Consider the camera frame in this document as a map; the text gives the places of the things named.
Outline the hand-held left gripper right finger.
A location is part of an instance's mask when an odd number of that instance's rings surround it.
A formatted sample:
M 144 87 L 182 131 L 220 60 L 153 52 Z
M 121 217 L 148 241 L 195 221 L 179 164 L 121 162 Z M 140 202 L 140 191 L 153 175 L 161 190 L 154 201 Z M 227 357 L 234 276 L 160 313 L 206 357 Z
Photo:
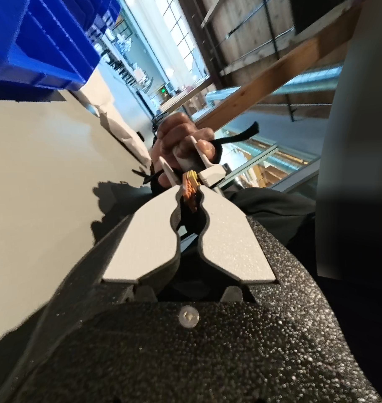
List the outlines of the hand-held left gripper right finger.
M 206 225 L 199 234 L 201 258 L 241 284 L 273 283 L 276 277 L 246 215 L 232 202 L 200 186 Z

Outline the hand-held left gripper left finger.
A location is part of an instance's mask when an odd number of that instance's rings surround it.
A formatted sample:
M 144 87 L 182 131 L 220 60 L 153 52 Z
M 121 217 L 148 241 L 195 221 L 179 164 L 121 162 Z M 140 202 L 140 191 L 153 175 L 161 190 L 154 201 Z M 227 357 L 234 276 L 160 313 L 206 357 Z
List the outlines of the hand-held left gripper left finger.
M 180 264 L 182 186 L 173 186 L 144 204 L 128 227 L 103 273 L 109 283 L 167 283 Z

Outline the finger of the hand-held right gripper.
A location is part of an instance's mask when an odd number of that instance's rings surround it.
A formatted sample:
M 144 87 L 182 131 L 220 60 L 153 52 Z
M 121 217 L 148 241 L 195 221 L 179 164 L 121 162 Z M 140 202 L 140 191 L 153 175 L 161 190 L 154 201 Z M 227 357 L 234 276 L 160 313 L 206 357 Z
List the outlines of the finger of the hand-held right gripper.
M 226 176 L 226 171 L 220 164 L 212 163 L 207 156 L 199 149 L 197 141 L 190 137 L 196 150 L 191 158 L 191 170 L 195 171 L 199 181 L 207 187 L 213 187 L 222 181 Z
M 162 187 L 173 187 L 175 185 L 182 185 L 183 183 L 183 172 L 177 168 L 172 168 L 168 162 L 163 158 L 159 157 L 158 163 L 162 169 L 162 173 L 158 177 L 158 183 Z

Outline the orange and yellow brick assembly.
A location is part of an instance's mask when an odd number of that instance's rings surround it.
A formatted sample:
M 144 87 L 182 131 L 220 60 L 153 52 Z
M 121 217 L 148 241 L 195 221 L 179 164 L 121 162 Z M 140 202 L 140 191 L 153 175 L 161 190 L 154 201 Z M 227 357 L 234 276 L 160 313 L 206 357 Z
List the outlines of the orange and yellow brick assembly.
M 197 212 L 197 191 L 199 188 L 199 180 L 194 170 L 189 170 L 182 175 L 182 199 L 192 213 Z

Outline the person's right forearm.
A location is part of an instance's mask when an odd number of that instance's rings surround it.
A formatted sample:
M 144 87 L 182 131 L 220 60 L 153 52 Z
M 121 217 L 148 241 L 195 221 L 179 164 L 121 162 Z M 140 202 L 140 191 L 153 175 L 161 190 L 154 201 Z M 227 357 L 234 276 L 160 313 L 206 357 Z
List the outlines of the person's right forearm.
M 268 188 L 227 190 L 224 195 L 295 256 L 315 256 L 315 201 Z

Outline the person's right hand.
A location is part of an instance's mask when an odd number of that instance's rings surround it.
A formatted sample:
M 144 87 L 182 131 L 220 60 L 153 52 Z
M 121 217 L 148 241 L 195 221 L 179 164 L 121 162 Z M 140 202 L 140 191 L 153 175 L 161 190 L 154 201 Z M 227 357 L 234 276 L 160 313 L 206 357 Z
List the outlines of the person's right hand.
M 215 145 L 215 134 L 211 128 L 198 129 L 194 122 L 184 113 L 173 113 L 165 118 L 157 131 L 157 137 L 151 149 L 151 174 L 163 170 L 159 158 L 162 157 L 176 174 L 183 174 L 177 159 L 188 159 L 198 152 L 191 141 L 197 141 L 200 151 L 210 162 L 218 164 L 222 157 L 222 146 Z

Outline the wooden beam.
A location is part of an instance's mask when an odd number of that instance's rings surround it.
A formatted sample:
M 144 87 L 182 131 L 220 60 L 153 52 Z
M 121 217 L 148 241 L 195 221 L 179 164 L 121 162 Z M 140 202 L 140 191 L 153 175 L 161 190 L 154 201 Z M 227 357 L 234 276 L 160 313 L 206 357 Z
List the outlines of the wooden beam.
M 352 39 L 364 3 L 349 9 L 314 37 L 265 69 L 252 82 L 235 91 L 210 112 L 195 121 L 197 128 L 222 128 L 275 90 L 312 67 Z

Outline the stack of blue bins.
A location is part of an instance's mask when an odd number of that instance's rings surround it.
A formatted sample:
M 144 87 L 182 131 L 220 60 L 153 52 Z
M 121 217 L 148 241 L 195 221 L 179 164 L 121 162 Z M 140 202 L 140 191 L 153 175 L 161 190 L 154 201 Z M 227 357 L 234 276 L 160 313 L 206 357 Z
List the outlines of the stack of blue bins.
M 91 41 L 96 41 L 115 25 L 121 6 L 117 0 L 92 1 L 92 4 L 95 7 L 95 16 L 92 17 L 92 24 L 86 33 Z

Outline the blue plastic bin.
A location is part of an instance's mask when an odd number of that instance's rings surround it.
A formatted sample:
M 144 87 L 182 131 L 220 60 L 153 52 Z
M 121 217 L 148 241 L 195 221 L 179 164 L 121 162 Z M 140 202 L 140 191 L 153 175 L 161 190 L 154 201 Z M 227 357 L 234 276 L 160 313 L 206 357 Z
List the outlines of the blue plastic bin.
M 87 34 L 97 1 L 0 1 L 0 99 L 83 87 L 100 56 Z

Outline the large metal air duct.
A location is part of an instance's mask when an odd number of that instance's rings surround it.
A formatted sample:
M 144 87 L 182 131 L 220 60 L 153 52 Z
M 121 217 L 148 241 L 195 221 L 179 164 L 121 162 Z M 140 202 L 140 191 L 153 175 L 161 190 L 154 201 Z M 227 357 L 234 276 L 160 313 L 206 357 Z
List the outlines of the large metal air duct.
M 276 96 L 335 90 L 337 88 L 342 69 L 343 64 L 335 64 L 306 71 L 289 80 L 287 83 L 269 95 Z M 215 102 L 225 100 L 239 89 L 240 87 L 230 87 L 208 92 L 205 95 L 205 102 L 207 106 L 214 107 Z

